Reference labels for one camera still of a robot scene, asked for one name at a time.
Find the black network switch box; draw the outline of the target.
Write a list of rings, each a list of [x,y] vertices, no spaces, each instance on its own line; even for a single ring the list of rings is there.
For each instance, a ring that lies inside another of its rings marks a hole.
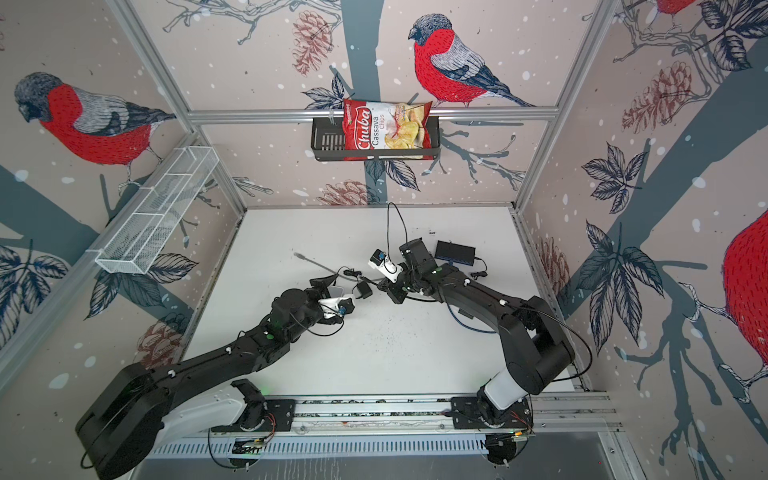
[[[453,264],[473,266],[476,259],[476,248],[452,242],[438,241],[434,257]]]

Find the white small switch box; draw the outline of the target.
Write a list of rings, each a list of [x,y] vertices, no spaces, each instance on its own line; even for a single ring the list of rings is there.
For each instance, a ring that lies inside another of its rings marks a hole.
[[[346,295],[346,292],[342,287],[329,286],[328,294],[330,298],[342,298]]]

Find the black power adapter with cord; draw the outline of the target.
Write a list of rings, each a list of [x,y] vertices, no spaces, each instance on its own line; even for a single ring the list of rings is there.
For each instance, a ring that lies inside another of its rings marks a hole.
[[[356,270],[348,267],[341,267],[337,272],[337,277],[353,281],[355,286],[353,290],[356,291],[357,299],[367,299],[373,295],[371,288],[372,281],[362,274],[360,270]]]

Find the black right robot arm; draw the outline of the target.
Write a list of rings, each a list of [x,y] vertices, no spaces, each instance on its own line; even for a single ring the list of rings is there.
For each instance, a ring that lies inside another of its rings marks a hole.
[[[458,309],[490,328],[500,340],[504,367],[479,390],[479,401],[497,411],[540,394],[575,360],[564,327],[542,298],[511,297],[473,279],[457,267],[438,264],[418,238],[400,247],[396,264],[377,249],[369,266],[384,279],[378,288],[396,303],[419,293]]]

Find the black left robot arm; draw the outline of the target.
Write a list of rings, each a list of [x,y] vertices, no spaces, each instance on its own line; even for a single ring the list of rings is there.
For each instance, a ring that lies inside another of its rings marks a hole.
[[[256,327],[222,347],[163,368],[124,367],[76,424],[82,459],[90,461],[81,467],[92,468],[100,479],[128,473],[151,452],[160,433],[170,430],[165,417],[172,410],[267,368],[312,326],[342,324],[353,311],[352,295],[332,298],[326,287],[289,289],[274,298]]]

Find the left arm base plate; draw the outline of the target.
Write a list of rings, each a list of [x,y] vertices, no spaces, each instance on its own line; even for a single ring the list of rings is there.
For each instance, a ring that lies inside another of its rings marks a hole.
[[[260,407],[247,406],[232,424],[212,428],[215,433],[288,432],[292,428],[297,402],[267,398]]]

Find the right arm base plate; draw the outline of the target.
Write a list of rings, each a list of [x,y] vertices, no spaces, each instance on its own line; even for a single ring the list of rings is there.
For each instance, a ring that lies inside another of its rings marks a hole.
[[[513,403],[506,410],[498,410],[477,397],[452,397],[444,415],[451,419],[456,430],[488,428],[528,431],[533,427],[533,410],[528,398]]]

